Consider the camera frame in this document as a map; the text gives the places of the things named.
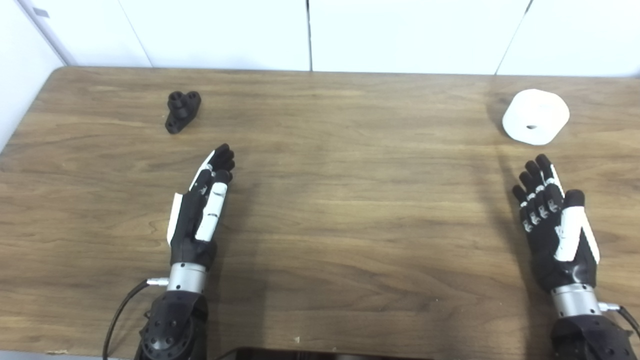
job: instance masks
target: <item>hole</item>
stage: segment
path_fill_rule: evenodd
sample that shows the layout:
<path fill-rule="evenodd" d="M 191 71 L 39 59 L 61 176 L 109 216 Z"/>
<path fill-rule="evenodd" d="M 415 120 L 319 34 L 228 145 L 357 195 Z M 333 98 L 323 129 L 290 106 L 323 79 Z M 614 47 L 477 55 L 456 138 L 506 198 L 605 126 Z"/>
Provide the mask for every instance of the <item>hole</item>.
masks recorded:
<path fill-rule="evenodd" d="M 171 100 L 180 100 L 181 97 L 182 97 L 182 93 L 179 91 L 172 92 L 171 95 L 169 95 L 169 99 Z"/>

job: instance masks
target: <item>silver cylindrical wrist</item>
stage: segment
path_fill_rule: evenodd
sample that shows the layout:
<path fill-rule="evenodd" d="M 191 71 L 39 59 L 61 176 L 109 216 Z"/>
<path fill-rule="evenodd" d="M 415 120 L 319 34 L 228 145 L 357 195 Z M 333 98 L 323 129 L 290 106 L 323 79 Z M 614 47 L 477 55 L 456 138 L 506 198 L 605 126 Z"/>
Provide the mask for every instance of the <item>silver cylindrical wrist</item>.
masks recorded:
<path fill-rule="evenodd" d="M 171 266 L 167 291 L 203 293 L 207 281 L 207 269 L 194 263 L 175 263 Z"/>
<path fill-rule="evenodd" d="M 593 288 L 585 284 L 560 286 L 551 291 L 558 316 L 602 315 Z"/>

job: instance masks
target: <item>black plastic bracket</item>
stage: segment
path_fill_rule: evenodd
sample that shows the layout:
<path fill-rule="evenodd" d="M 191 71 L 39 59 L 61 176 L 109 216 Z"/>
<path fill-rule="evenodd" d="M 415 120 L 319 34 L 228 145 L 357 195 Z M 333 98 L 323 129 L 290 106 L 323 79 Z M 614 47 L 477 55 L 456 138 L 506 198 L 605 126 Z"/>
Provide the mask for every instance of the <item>black plastic bracket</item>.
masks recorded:
<path fill-rule="evenodd" d="M 207 299 L 166 291 L 151 305 L 134 360 L 206 360 Z"/>
<path fill-rule="evenodd" d="M 169 94 L 169 115 L 164 127 L 171 134 L 177 134 L 196 117 L 202 99 L 200 94 L 190 91 L 186 95 L 180 91 Z"/>
<path fill-rule="evenodd" d="M 561 360 L 636 360 L 629 333 L 602 315 L 560 318 L 551 332 Z"/>

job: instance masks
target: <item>white cylindrical object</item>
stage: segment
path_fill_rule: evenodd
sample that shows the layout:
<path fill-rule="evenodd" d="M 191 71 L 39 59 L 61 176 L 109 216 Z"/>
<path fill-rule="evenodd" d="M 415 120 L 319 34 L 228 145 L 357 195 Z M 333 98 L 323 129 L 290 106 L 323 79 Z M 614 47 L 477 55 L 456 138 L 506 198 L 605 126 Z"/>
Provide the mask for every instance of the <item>white cylindrical object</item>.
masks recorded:
<path fill-rule="evenodd" d="M 512 139 L 546 145 L 569 121 L 569 107 L 560 96 L 537 89 L 517 93 L 502 118 Z"/>

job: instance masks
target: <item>black 3d-printed part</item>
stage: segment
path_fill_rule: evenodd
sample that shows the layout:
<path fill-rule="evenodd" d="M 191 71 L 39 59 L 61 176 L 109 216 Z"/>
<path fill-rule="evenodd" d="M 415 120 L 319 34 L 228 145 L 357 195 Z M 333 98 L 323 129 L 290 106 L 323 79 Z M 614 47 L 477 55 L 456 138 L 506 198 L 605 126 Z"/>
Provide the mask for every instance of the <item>black 3d-printed part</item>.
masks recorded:
<path fill-rule="evenodd" d="M 200 103 L 200 94 L 190 91 L 186 95 L 180 91 L 174 91 L 169 95 L 169 115 L 166 117 L 164 127 L 171 134 L 177 134 L 196 117 Z"/>

